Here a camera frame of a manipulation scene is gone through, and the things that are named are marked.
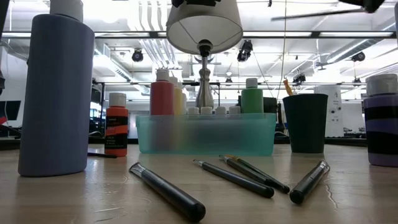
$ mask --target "black cup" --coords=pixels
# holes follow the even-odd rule
[[[328,95],[301,94],[283,101],[292,152],[323,153]]]

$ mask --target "desk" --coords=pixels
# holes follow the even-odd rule
[[[102,150],[102,145],[90,145]],[[206,206],[201,223],[397,223],[398,169],[370,166],[361,147],[325,146],[331,171],[301,206],[288,195],[271,199],[227,182],[196,166],[192,159],[232,170],[215,156],[140,154],[90,157],[84,172],[47,178],[17,173],[18,151],[0,151],[0,223],[187,223],[128,168],[141,161]],[[243,159],[294,187],[322,157],[291,155],[276,145],[272,157]]]

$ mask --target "red paint bottle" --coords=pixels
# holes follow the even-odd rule
[[[158,69],[150,85],[150,115],[174,115],[174,85],[167,69]]]
[[[105,154],[123,157],[127,155],[129,110],[126,94],[110,93],[106,110]]]

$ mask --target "orange paint bottle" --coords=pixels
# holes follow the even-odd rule
[[[110,93],[106,110],[105,154],[123,157],[127,155],[129,110],[126,94]]]

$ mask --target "ceiling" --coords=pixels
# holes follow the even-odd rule
[[[139,3],[139,7],[134,7],[134,3]],[[237,0],[241,22],[245,31],[278,31],[278,30],[302,30],[302,31],[380,31],[391,27],[395,23],[394,5],[395,1],[386,1],[382,7],[374,14],[345,14],[338,16],[312,17],[305,19],[271,22],[275,16],[285,14],[304,14],[319,11],[332,11],[340,9],[352,9],[344,3],[331,0],[273,0],[271,7],[267,7],[268,1],[260,0]],[[165,28],[165,17],[162,7],[167,8],[169,13],[170,0],[130,0],[130,1],[110,1],[110,0],[85,0],[84,3],[84,23],[96,32],[105,31],[135,31],[137,22],[142,30],[161,31]],[[152,6],[156,4],[158,18],[156,21],[151,17]],[[142,12],[147,12],[147,21],[142,17]],[[32,18],[38,14],[49,12],[49,1],[21,0],[12,1],[7,15],[5,32],[30,32]],[[304,73],[308,82],[352,82],[354,77],[366,78],[373,73],[380,71],[398,72],[395,65],[398,58],[397,41],[394,39],[378,40],[372,45],[362,48],[366,59],[363,62],[350,61],[349,58],[341,58],[337,63],[325,65],[326,70],[318,71],[320,67],[314,66],[315,62],[326,62],[329,55],[337,54],[344,50],[343,47],[355,47],[363,44],[367,39],[252,39],[254,53],[247,62],[238,63],[236,60],[237,52],[241,43],[221,54],[214,55],[210,65],[212,69],[212,81],[224,82],[227,72],[231,72],[232,81],[245,82],[245,79],[256,77],[259,82],[279,83],[282,77],[287,77],[292,81],[293,77],[299,73]],[[2,44],[8,48],[10,54],[21,59],[27,58],[29,54],[29,39],[3,39]],[[131,77],[134,82],[154,81],[154,71],[157,64],[162,64],[160,60],[152,60],[147,54],[145,45],[152,44],[161,53],[158,58],[163,57],[165,63],[173,70],[173,74],[181,81],[195,81],[198,79],[200,65],[192,55],[188,55],[174,49],[175,61],[171,61],[165,51],[166,40],[139,40],[139,39],[96,39],[98,54],[94,60],[93,77],[99,82],[125,82],[126,80],[114,73],[114,64]],[[104,52],[104,46],[110,49],[110,54]],[[144,60],[133,62],[131,57],[134,49],[142,49]],[[223,99],[236,99],[238,88],[244,86],[223,86],[233,90],[222,91]],[[146,99],[148,96],[142,95],[142,89],[137,86],[108,86],[108,91],[128,92],[128,98]],[[187,88],[187,91],[195,91],[195,88]],[[311,88],[302,90],[301,93],[311,91]],[[270,91],[269,94],[277,95],[278,90]],[[280,98],[285,96],[285,91],[280,94]],[[345,98],[357,97],[347,93]]]

